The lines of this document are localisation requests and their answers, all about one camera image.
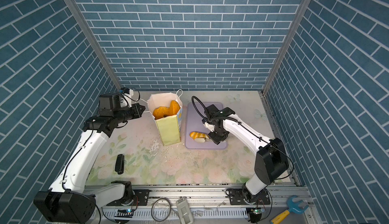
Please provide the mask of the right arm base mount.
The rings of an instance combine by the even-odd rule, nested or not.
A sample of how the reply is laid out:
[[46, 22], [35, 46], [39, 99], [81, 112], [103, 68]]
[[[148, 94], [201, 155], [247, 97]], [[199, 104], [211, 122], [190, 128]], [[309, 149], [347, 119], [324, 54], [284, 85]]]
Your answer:
[[228, 188], [225, 190], [230, 205], [270, 205], [269, 194], [266, 189], [252, 195], [244, 188]]

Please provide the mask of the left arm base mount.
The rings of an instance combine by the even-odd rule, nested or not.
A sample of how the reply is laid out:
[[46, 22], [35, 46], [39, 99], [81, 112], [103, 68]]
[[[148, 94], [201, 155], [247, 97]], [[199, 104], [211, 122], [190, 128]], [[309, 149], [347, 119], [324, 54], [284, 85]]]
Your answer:
[[150, 190], [148, 189], [135, 189], [131, 193], [125, 194], [121, 199], [107, 204], [107, 206], [146, 206], [149, 194]]

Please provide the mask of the oval seeded loaf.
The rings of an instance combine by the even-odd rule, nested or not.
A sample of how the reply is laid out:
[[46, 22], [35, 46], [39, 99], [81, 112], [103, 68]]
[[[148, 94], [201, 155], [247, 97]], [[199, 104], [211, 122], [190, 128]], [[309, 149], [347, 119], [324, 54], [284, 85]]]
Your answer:
[[180, 110], [180, 105], [176, 100], [172, 100], [170, 102], [170, 107], [169, 107], [169, 116], [176, 115]]

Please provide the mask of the braided ring bread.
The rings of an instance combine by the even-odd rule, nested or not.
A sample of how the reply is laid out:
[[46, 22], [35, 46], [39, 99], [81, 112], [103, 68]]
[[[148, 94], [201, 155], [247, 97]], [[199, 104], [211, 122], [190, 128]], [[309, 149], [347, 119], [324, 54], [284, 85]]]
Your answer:
[[165, 118], [165, 117], [168, 117], [170, 115], [171, 115], [170, 108], [164, 107], [164, 106], [158, 107], [153, 111], [153, 116], [154, 116], [155, 120], [159, 120], [161, 118]]

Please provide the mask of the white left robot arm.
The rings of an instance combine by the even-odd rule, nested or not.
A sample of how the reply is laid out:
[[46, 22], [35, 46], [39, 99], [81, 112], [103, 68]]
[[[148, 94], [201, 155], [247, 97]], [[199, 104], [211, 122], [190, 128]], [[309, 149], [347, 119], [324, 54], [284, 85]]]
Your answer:
[[99, 109], [84, 123], [79, 142], [70, 160], [46, 191], [39, 191], [33, 203], [49, 222], [85, 224], [95, 211], [114, 201], [123, 206], [134, 203], [130, 182], [114, 181], [106, 187], [86, 194], [85, 184], [102, 147], [120, 124], [138, 119], [145, 106], [131, 98], [134, 90], [123, 87], [118, 92], [99, 96]]

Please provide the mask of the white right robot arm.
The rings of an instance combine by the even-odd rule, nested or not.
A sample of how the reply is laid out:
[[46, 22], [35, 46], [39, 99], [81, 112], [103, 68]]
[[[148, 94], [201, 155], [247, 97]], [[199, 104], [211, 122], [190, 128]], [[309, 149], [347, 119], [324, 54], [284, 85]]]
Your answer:
[[243, 184], [242, 196], [249, 204], [256, 202], [258, 194], [289, 168], [284, 143], [260, 134], [228, 107], [219, 110], [212, 104], [204, 108], [204, 113], [202, 122], [210, 130], [208, 136], [215, 144], [232, 134], [255, 155], [254, 175]]

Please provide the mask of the white paper gift bag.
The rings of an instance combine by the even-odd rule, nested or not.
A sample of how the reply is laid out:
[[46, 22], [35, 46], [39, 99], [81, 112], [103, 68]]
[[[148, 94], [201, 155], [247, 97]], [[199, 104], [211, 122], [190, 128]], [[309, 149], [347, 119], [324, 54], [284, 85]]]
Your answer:
[[[181, 101], [181, 96], [183, 90], [179, 89], [177, 92], [165, 92], [165, 93], [155, 93], [152, 94], [146, 102], [148, 112], [152, 115], [158, 132], [160, 134], [163, 145], [173, 145], [181, 142], [181, 123], [182, 123], [182, 113], [183, 113], [183, 103]], [[176, 100], [180, 105], [180, 110], [176, 115], [168, 116], [155, 120], [153, 116], [153, 111], [161, 106], [170, 107], [170, 102]]]

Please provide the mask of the striped long bun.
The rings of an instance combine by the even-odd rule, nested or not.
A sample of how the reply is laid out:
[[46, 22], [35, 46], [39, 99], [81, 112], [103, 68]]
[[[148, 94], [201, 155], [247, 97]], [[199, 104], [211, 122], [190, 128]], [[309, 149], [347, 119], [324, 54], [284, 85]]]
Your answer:
[[191, 132], [189, 136], [198, 143], [204, 143], [206, 141], [210, 141], [211, 139], [209, 136], [205, 133], [200, 133], [200, 132]]

